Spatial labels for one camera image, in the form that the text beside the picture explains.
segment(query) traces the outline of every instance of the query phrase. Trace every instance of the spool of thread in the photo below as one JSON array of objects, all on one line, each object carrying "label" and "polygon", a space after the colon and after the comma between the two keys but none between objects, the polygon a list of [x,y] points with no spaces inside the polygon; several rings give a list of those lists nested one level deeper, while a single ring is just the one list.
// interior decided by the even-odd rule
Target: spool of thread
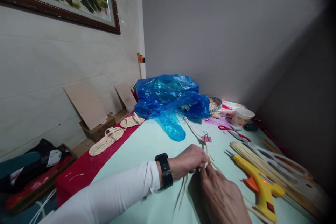
[{"label": "spool of thread", "polygon": [[246,131],[257,131],[259,129],[259,127],[255,124],[245,124],[243,126],[243,129]]}]

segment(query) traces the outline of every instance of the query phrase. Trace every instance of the tag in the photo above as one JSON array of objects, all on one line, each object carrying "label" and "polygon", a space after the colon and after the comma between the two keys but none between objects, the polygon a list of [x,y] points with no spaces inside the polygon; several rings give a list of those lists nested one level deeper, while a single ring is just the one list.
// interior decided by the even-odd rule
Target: tag
[{"label": "tag", "polygon": [[10,175],[10,183],[11,185],[13,186],[15,184],[15,180],[18,178],[18,176],[20,175],[20,173],[22,172],[24,167],[22,167],[21,169],[13,172],[11,175]]},{"label": "tag", "polygon": [[212,142],[211,136],[202,136],[202,141],[203,142]]},{"label": "tag", "polygon": [[47,167],[54,166],[61,160],[62,152],[60,150],[52,150],[49,155]]}]

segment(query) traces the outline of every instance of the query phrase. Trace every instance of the table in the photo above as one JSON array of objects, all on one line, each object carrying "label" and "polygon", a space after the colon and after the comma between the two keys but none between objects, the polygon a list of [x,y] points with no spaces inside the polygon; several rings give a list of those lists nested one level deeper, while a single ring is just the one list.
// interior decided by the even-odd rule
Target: table
[{"label": "table", "polygon": [[137,128],[138,127],[128,128],[117,142],[98,156],[91,157],[87,151],[67,170],[58,176],[56,179],[58,207],[63,205],[78,191],[87,187],[107,160],[109,160],[109,158],[123,145],[123,143],[130,135],[133,134],[133,132],[136,131]]},{"label": "table", "polygon": [[[131,167],[138,166],[142,162],[153,160],[157,154],[167,153],[169,157],[175,157],[190,144],[202,147],[202,142],[198,141],[189,126],[179,117],[179,121],[186,131],[186,138],[182,142],[175,142],[168,138],[158,123],[151,119],[145,121],[119,150],[104,164],[93,182],[105,177],[110,173],[115,173]],[[242,194],[250,201],[256,201],[256,195],[242,181],[246,174],[241,170],[224,150],[228,149],[234,153],[229,146],[230,142],[237,141],[228,132],[218,129],[218,124],[212,121],[191,122],[196,131],[203,135],[207,130],[212,137],[209,143],[209,154],[214,158],[215,164],[223,172],[227,179],[235,182]],[[254,144],[262,148],[267,148],[262,139],[269,140],[261,131],[242,131]],[[186,192],[183,198],[181,209],[180,201],[177,197],[181,191],[182,179],[175,181],[174,185],[167,190],[159,191],[146,199],[136,203],[125,213],[116,218],[112,223],[209,223],[201,203],[201,192],[198,174],[189,175]],[[292,207],[282,198],[273,198],[277,212],[278,223],[313,223],[310,215],[304,215],[298,209]],[[263,223],[255,215],[249,212],[253,223]]]}]

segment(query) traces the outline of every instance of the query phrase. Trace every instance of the glue gun nozzle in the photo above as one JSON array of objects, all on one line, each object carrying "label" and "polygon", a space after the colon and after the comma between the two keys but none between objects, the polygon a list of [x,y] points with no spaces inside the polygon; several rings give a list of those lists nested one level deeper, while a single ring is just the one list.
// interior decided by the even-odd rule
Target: glue gun nozzle
[{"label": "glue gun nozzle", "polygon": [[226,150],[227,152],[225,152],[229,157],[233,158],[235,155],[229,151],[229,150]]}]

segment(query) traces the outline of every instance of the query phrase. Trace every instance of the bundle of straw sticks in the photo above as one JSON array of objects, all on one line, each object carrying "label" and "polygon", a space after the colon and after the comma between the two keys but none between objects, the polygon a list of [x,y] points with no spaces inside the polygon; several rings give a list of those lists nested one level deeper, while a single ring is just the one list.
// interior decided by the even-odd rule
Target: bundle of straw sticks
[{"label": "bundle of straw sticks", "polygon": [[263,173],[267,175],[269,179],[277,183],[279,186],[283,187],[286,194],[311,213],[315,218],[322,219],[321,212],[315,207],[307,197],[301,194],[287,179],[285,179],[280,173],[273,169],[264,160],[258,157],[253,151],[241,143],[231,142],[230,146],[234,149],[241,157],[249,161],[252,165],[257,167]]}]

